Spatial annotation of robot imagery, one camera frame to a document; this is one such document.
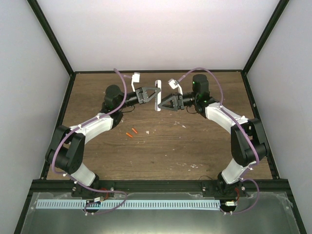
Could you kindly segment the white remote control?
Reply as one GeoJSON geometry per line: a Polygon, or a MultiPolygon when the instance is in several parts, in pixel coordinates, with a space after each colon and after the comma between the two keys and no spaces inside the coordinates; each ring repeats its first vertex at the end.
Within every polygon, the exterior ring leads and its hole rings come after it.
{"type": "Polygon", "coordinates": [[[155,111],[160,112],[161,109],[159,108],[159,104],[161,103],[161,87],[162,87],[162,82],[161,80],[156,80],[155,81],[155,86],[156,88],[159,88],[159,92],[155,97],[155,111]]]}

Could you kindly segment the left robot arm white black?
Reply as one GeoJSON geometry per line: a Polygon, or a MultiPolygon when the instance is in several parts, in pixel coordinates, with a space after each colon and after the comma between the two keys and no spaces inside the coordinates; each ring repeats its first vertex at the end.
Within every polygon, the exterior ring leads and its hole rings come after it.
{"type": "Polygon", "coordinates": [[[123,117],[121,109],[145,104],[160,96],[160,84],[140,87],[127,94],[117,85],[108,86],[102,109],[94,118],[76,126],[61,125],[56,128],[45,156],[46,161],[79,183],[87,196],[96,196],[100,188],[99,177],[82,162],[85,145],[98,135],[115,128],[123,117]]]}

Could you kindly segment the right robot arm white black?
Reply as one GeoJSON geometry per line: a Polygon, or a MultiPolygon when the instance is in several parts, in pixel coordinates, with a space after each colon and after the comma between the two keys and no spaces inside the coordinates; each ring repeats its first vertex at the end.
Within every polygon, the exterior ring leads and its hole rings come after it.
{"type": "Polygon", "coordinates": [[[261,120],[240,116],[210,95],[209,82],[204,74],[193,76],[192,91],[184,93],[179,81],[168,81],[178,92],[166,97],[157,94],[155,110],[184,110],[190,106],[196,113],[225,129],[231,136],[232,159],[228,166],[218,174],[216,189],[221,196],[228,196],[247,171],[271,154],[271,149],[261,120]]]}

